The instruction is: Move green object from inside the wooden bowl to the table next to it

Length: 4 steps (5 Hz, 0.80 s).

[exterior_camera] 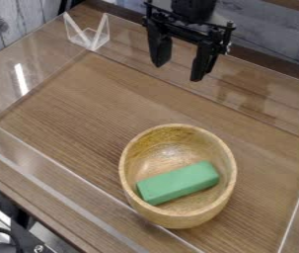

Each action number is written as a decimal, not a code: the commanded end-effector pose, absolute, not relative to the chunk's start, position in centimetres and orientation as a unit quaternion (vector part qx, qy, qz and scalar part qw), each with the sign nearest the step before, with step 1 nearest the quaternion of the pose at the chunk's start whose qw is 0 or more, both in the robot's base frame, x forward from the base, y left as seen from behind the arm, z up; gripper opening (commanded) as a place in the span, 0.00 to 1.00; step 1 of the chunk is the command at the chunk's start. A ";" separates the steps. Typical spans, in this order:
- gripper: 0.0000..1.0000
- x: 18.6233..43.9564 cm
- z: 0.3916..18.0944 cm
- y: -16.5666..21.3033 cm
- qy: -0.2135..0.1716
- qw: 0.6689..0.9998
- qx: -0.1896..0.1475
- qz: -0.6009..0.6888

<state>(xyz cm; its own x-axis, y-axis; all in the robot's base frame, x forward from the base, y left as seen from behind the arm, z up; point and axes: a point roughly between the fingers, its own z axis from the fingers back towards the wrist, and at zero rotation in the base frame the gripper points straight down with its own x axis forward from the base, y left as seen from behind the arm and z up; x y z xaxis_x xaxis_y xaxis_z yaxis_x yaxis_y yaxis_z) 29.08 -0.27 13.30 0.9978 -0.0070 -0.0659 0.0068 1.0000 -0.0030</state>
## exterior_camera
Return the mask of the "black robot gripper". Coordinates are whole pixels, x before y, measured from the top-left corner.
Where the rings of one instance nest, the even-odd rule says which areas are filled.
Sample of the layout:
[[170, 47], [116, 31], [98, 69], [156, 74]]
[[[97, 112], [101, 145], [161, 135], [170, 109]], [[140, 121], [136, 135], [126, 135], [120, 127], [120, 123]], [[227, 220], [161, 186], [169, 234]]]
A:
[[170, 59], [170, 38], [197, 44], [189, 80], [212, 71], [217, 54], [227, 54], [236, 24], [216, 11], [217, 0], [144, 0], [149, 59], [161, 67]]

